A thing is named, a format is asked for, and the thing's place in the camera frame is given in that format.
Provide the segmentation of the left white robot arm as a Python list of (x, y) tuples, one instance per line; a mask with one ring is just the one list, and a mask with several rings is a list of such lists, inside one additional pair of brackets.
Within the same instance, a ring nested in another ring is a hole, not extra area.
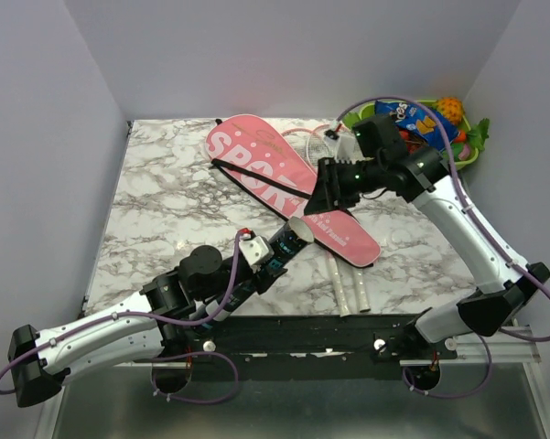
[(251, 295), (266, 292), (300, 252), (298, 238), (265, 240), (243, 232), (227, 259), (210, 245), (194, 249), (175, 269), (92, 316), (61, 327), (17, 328), (8, 350), (20, 408), (38, 405), (97, 367), (125, 361), (178, 359), (187, 347), (185, 330), (206, 334)]

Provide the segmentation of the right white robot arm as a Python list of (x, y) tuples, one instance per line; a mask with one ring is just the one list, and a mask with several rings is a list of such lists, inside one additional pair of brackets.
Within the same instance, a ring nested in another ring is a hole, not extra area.
[(500, 240), (464, 193), (455, 191), (445, 158), (433, 147), (408, 152), (388, 115), (374, 115), (353, 125), (364, 155), (361, 161), (318, 160), (317, 182), (307, 215), (347, 210), (361, 195), (386, 189), (413, 204), (439, 229), (473, 275), (476, 290), (456, 302), (418, 316), (403, 335), (404, 351), (420, 359), (448, 337), (474, 332), (490, 337), (527, 305), (550, 272), (529, 263)]

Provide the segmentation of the black shuttlecock tube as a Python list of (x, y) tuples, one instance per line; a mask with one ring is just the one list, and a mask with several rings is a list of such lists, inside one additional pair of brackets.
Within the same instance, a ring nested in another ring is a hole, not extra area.
[(287, 272), (286, 265), (306, 246), (314, 242), (310, 227), (300, 218), (293, 217), (269, 240), (254, 237), (239, 244), (240, 252), (251, 272), (236, 274), (235, 286), (225, 299), (226, 293), (219, 294), (193, 316), (194, 320), (205, 320), (193, 327), (198, 335), (210, 333), (232, 312), (237, 310), (252, 294), (265, 293), (275, 281)]

